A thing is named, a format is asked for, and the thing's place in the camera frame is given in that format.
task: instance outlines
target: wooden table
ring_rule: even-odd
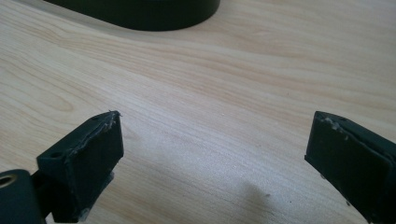
[[[317,110],[396,141],[395,1],[222,0],[150,33],[1,0],[0,41],[0,171],[123,115],[86,223],[366,223],[304,154]]]

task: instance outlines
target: wooden surface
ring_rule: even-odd
[[[222,0],[164,33],[1,0],[0,41],[0,171],[123,115],[86,223],[366,223],[304,153],[316,110],[396,141],[393,0]]]

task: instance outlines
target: dark object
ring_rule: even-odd
[[[45,223],[49,213],[56,222],[84,220],[122,156],[120,113],[88,119],[37,157],[31,177],[22,170],[0,174],[0,223]]]
[[[396,222],[395,144],[348,119],[316,112],[305,160],[368,222]]]
[[[0,174],[0,223],[41,222],[40,208],[32,179],[27,171],[11,170]]]
[[[211,17],[219,0],[45,0],[129,29],[169,31]]]

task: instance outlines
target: round hole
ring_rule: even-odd
[[[61,157],[61,156],[62,156],[61,152],[54,152],[54,153],[50,154],[51,158],[58,158],[58,157]]]
[[[5,175],[0,177],[0,189],[12,184],[17,179],[16,175]]]

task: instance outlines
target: chipped black edge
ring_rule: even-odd
[[[395,144],[351,120],[318,111],[304,158],[368,222],[396,222]]]

